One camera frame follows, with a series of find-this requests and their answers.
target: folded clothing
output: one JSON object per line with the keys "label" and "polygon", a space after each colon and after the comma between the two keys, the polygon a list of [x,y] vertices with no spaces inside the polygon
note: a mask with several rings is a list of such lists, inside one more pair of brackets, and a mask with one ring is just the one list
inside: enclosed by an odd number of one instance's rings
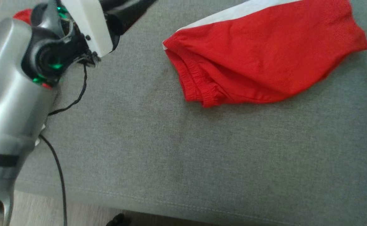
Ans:
{"label": "folded clothing", "polygon": [[272,103],[326,78],[367,50],[348,0],[250,0],[163,42],[187,101]]}

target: wooden floor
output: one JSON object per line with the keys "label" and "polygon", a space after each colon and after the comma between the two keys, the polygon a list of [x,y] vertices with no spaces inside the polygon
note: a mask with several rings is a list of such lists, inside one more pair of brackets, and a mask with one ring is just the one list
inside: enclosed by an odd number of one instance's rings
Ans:
{"label": "wooden floor", "polygon": [[[11,226],[62,226],[61,199],[52,199],[16,191]],[[207,223],[122,211],[95,205],[68,203],[69,226],[106,226],[118,213],[132,219],[131,226],[212,226]]]}

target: white stripe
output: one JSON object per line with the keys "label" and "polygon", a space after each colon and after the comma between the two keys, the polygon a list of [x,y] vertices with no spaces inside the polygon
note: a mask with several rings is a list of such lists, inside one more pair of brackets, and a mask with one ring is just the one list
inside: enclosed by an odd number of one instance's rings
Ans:
{"label": "white stripe", "polygon": [[257,11],[263,10],[271,6],[277,6],[277,5],[292,3],[292,2],[297,2],[297,1],[300,1],[300,0],[249,0],[237,6],[230,7],[226,10],[223,10],[221,12],[215,13],[211,16],[198,20],[192,24],[189,24],[186,27],[182,27],[179,30],[192,28],[192,27],[199,27],[202,25],[212,24],[212,23],[221,22],[225,20],[234,20],[234,19],[238,19],[238,18],[247,16],[249,14],[255,13]]}

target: red garment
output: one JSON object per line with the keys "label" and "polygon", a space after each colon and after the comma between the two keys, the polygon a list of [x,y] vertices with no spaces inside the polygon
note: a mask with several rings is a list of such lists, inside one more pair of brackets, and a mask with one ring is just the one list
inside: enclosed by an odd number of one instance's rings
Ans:
{"label": "red garment", "polygon": [[33,9],[30,9],[30,8],[19,11],[13,16],[13,18],[17,20],[22,20],[28,23],[29,25],[31,25],[30,15],[32,11]]}
{"label": "red garment", "polygon": [[185,99],[204,107],[284,100],[326,78],[348,54],[367,50],[348,0],[247,1],[163,44]]}

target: black object on floor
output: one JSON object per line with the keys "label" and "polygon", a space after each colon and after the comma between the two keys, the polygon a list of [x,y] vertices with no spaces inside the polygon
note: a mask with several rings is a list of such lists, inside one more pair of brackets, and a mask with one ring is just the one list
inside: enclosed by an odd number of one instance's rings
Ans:
{"label": "black object on floor", "polygon": [[110,222],[107,223],[107,226],[129,226],[130,219],[125,218],[123,213],[115,216]]}

